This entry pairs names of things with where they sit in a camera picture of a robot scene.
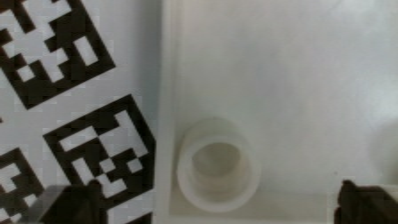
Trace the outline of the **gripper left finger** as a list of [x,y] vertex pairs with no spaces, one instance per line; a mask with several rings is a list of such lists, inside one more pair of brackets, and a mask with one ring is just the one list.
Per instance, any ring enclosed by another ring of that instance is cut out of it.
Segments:
[[42,224],[108,224],[103,208],[101,184],[50,186],[41,196]]

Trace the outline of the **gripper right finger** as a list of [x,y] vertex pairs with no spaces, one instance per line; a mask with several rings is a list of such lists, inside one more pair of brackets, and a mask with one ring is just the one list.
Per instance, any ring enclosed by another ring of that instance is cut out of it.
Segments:
[[398,224],[398,186],[343,181],[334,224]]

